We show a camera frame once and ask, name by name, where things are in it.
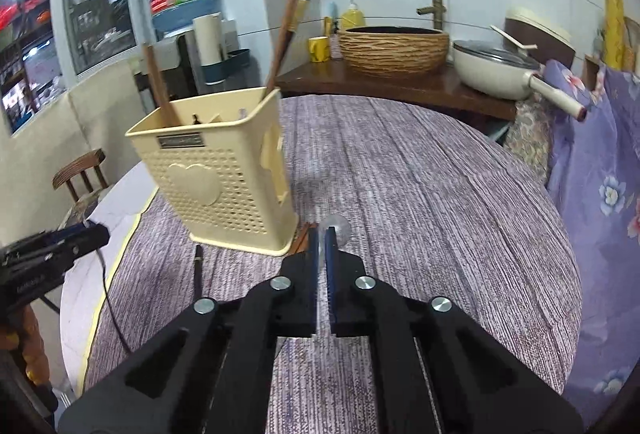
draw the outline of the soap dispenser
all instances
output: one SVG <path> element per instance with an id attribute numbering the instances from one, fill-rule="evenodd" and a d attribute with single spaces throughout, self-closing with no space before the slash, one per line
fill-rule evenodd
<path id="1" fill-rule="evenodd" d="M 359 10 L 358 5 L 353 0 L 349 1 L 351 2 L 349 9 L 340 17 L 340 29 L 343 31 L 358 26 L 366 26 L 364 14 Z"/>

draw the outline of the metal screw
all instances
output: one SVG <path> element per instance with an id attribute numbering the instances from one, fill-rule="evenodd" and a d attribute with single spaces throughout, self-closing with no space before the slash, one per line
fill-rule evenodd
<path id="1" fill-rule="evenodd" d="M 360 289 L 372 289 L 376 285 L 376 280 L 364 275 L 356 279 L 356 286 Z"/>
<path id="2" fill-rule="evenodd" d="M 451 301 L 446 297 L 436 297 L 431 301 L 431 307 L 441 313 L 446 313 L 451 309 Z"/>
<path id="3" fill-rule="evenodd" d="M 269 283 L 274 290 L 280 291 L 283 289 L 287 289 L 291 286 L 291 279 L 289 277 L 278 276 L 271 279 Z"/>
<path id="4" fill-rule="evenodd" d="M 193 309 L 195 309 L 196 313 L 200 313 L 200 315 L 211 313 L 215 308 L 216 303 L 211 299 L 200 299 L 193 305 Z"/>

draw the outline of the window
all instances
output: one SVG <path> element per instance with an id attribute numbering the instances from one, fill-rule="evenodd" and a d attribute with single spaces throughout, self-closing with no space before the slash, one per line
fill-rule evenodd
<path id="1" fill-rule="evenodd" d="M 136 45 L 127 0 L 65 0 L 65 7 L 76 74 Z"/>
<path id="2" fill-rule="evenodd" d="M 49 0 L 0 0 L 0 94 L 11 131 L 64 91 Z"/>

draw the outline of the heart shape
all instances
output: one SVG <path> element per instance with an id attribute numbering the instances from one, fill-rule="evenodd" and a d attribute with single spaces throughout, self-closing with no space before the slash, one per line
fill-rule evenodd
<path id="1" fill-rule="evenodd" d="M 222 194 L 218 175 L 210 167 L 199 163 L 188 167 L 180 163 L 172 163 L 166 173 L 171 183 L 181 192 L 202 205 L 212 205 Z"/>

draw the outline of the wooden countertop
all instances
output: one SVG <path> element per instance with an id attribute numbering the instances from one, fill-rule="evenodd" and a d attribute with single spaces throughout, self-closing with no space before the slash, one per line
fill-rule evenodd
<path id="1" fill-rule="evenodd" d="M 509 121 L 516 117 L 514 101 L 468 88 L 448 65 L 417 77 L 381 78 L 359 73 L 343 60 L 310 62 L 279 76 L 276 85 L 283 93 L 355 94 L 417 106 L 467 110 Z"/>

